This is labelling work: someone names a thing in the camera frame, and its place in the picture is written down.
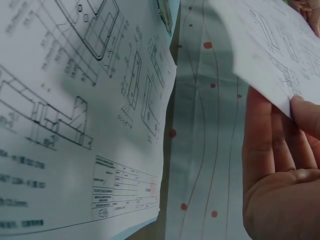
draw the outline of technical drawing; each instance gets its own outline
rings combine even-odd
[[[293,97],[294,95],[301,95],[300,83],[296,77],[295,72],[283,66],[271,55],[270,59],[271,62],[283,73],[283,78],[281,79],[281,82],[282,84],[286,83],[289,92],[289,97]]]
[[[65,114],[0,65],[0,103],[1,111],[7,109],[19,114],[19,121],[23,123],[16,124],[12,130],[27,130],[25,135],[29,141],[55,149],[58,138],[63,138],[91,149],[93,139],[86,135],[88,104],[80,96],[75,98],[71,113]]]
[[[164,78],[162,76],[160,66],[159,66],[159,63],[161,63],[164,59],[163,59],[161,51],[158,50],[158,45],[157,45],[158,41],[159,41],[158,37],[155,37],[155,40],[153,40],[152,38],[149,39],[148,52],[149,52],[155,73],[158,76],[159,82],[161,84],[161,87],[164,89],[165,88],[165,81],[164,81]]]
[[[296,61],[297,63],[299,63],[295,48],[293,47],[293,44],[292,44],[292,41],[293,41],[292,36],[286,33],[285,30],[279,27],[278,25],[276,25],[276,28],[279,32],[280,37],[284,41],[284,44],[286,46],[286,49],[288,50],[290,58]]]
[[[245,7],[248,14],[254,19],[254,23],[250,26],[251,28],[253,28],[254,32],[258,34],[260,33],[260,37],[268,44],[269,47],[280,52],[280,48],[275,38],[274,32],[265,17],[247,4],[243,4],[243,6]]]
[[[97,84],[100,71],[112,78],[129,24],[116,1],[54,0],[40,4],[36,17],[54,37],[59,56],[62,52],[68,56],[65,73],[83,82],[88,79],[92,86]]]
[[[144,87],[141,120],[155,137],[157,136],[159,129],[159,122],[157,119],[159,108],[155,105],[154,100],[156,97],[160,98],[160,95],[154,87],[154,76],[150,76],[150,73],[148,72]]]
[[[127,66],[125,76],[121,83],[121,93],[127,99],[127,104],[121,108],[124,113],[122,121],[125,125],[129,125],[130,128],[132,128],[139,94],[138,86],[142,60],[138,51],[135,51],[135,54],[130,51],[129,56],[125,58],[125,61]]]
[[[312,66],[311,73],[317,75],[320,78],[320,57],[318,57],[314,52],[305,47],[305,52],[308,55],[308,59]]]

